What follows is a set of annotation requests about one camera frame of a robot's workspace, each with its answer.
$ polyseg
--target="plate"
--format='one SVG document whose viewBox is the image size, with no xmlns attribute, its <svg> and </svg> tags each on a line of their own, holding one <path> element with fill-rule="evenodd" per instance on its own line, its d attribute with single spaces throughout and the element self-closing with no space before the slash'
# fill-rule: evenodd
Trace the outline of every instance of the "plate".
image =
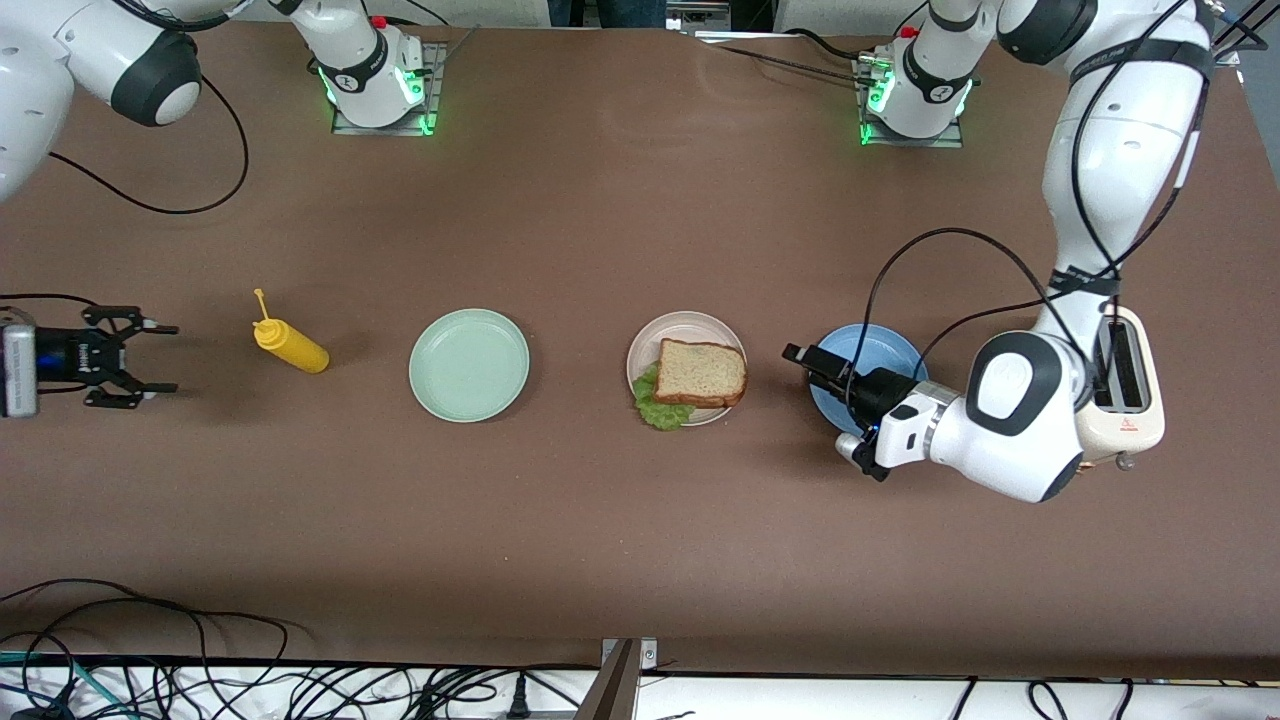
<svg viewBox="0 0 1280 720">
<path fill-rule="evenodd" d="M 845 325 L 827 337 L 822 338 L 818 347 L 840 355 L 845 360 L 854 356 L 858 350 L 858 336 L 863 331 L 863 324 Z M 867 328 L 867 341 L 863 342 L 863 354 L 858 356 L 859 374 L 867 374 L 876 368 L 888 368 L 895 373 L 910 375 L 915 370 L 915 361 L 920 359 L 920 352 L 915 350 L 909 340 L 883 325 L 869 325 Z M 929 369 L 920 365 L 918 379 L 929 379 Z M 813 401 L 818 404 L 818 410 L 827 420 L 846 433 L 863 437 L 863 430 L 854 419 L 849 416 L 849 410 L 841 400 L 824 389 L 809 386 Z"/>
<path fill-rule="evenodd" d="M 457 310 L 430 324 L 408 359 L 408 384 L 428 413 L 479 423 L 502 413 L 529 379 L 524 333 L 493 310 Z"/>
<path fill-rule="evenodd" d="M 645 325 L 636 334 L 636 338 L 631 341 L 631 350 L 627 351 L 627 387 L 631 388 L 632 397 L 635 397 L 636 391 L 631 386 L 631 382 L 643 375 L 649 369 L 649 365 L 658 361 L 658 355 L 662 352 L 662 338 L 664 337 L 685 342 L 718 342 L 736 347 L 742 354 L 742 363 L 746 363 L 746 351 L 742 348 L 742 341 L 724 323 L 705 313 L 694 313 L 692 310 L 667 313 Z M 695 425 L 714 423 L 730 410 L 732 407 L 694 410 L 684 427 L 692 428 Z"/>
</svg>

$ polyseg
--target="lettuce leaf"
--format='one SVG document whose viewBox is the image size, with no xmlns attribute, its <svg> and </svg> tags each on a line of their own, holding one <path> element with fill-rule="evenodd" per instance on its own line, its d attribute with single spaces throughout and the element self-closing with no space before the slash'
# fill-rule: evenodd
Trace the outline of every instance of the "lettuce leaf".
<svg viewBox="0 0 1280 720">
<path fill-rule="evenodd" d="M 649 365 L 643 375 L 631 383 L 636 392 L 636 410 L 640 418 L 659 430 L 678 430 L 694 414 L 692 405 L 663 405 L 653 398 L 653 388 L 658 383 L 658 364 Z"/>
</svg>

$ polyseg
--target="bread slice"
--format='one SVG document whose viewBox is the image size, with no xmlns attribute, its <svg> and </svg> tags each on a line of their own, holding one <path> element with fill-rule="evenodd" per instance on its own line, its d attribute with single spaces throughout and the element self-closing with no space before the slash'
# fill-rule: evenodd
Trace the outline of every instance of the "bread slice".
<svg viewBox="0 0 1280 720">
<path fill-rule="evenodd" d="M 746 360 L 737 348 L 714 342 L 662 338 L 653 398 L 704 410 L 732 407 L 746 392 Z"/>
</svg>

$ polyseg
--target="green led light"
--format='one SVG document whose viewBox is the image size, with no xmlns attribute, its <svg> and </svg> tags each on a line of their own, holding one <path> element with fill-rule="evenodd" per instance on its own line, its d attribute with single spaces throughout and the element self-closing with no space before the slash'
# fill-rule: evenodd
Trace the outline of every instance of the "green led light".
<svg viewBox="0 0 1280 720">
<path fill-rule="evenodd" d="M 876 87 L 872 88 L 867 106 L 870 108 L 873 113 L 883 113 L 884 104 L 888 102 L 888 94 L 893 91 L 895 85 L 897 85 L 897 79 L 893 77 L 893 72 L 886 72 L 884 79 L 877 82 Z"/>
<path fill-rule="evenodd" d="M 422 131 L 424 136 L 435 135 L 435 117 L 436 113 L 428 113 L 417 119 L 417 128 Z"/>
<path fill-rule="evenodd" d="M 411 74 L 396 70 L 396 79 L 401 83 L 401 91 L 410 105 L 417 105 L 422 101 L 422 86 L 416 82 L 410 86 L 408 81 L 413 79 Z"/>
</svg>

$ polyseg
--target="bottle nozzle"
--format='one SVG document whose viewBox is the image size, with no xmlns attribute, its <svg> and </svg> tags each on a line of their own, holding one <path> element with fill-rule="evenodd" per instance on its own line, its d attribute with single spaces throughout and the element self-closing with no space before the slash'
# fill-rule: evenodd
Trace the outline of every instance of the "bottle nozzle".
<svg viewBox="0 0 1280 720">
<path fill-rule="evenodd" d="M 271 316 L 266 314 L 266 297 L 262 295 L 262 288 L 253 288 L 253 295 L 257 296 L 257 306 L 262 309 L 262 319 L 270 320 Z"/>
</svg>

